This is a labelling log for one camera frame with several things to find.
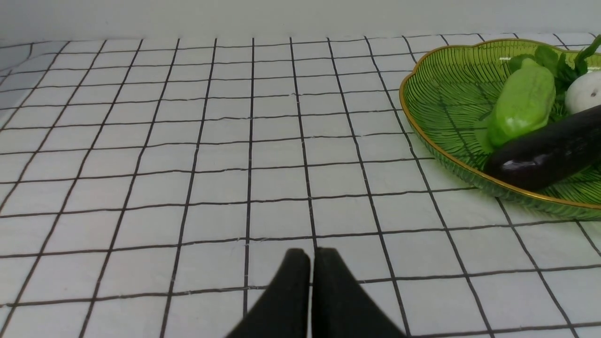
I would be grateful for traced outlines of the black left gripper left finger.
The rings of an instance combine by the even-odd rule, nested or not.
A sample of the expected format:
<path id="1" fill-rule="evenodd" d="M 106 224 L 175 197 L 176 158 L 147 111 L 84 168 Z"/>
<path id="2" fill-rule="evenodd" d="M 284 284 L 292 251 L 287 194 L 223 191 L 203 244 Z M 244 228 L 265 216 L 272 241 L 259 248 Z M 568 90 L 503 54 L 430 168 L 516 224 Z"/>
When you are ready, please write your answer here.
<path id="1" fill-rule="evenodd" d="M 268 288 L 229 338 L 306 338 L 311 262 L 302 249 L 289 249 Z"/>

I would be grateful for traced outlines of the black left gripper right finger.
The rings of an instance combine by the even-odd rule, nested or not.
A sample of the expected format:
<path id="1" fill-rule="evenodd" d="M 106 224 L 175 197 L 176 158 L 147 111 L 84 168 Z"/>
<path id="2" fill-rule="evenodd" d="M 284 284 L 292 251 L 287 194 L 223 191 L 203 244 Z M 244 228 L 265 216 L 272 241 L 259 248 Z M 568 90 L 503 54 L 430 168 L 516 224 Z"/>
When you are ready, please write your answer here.
<path id="1" fill-rule="evenodd" d="M 404 338 L 363 290 L 335 248 L 314 255 L 311 325 L 314 338 Z"/>

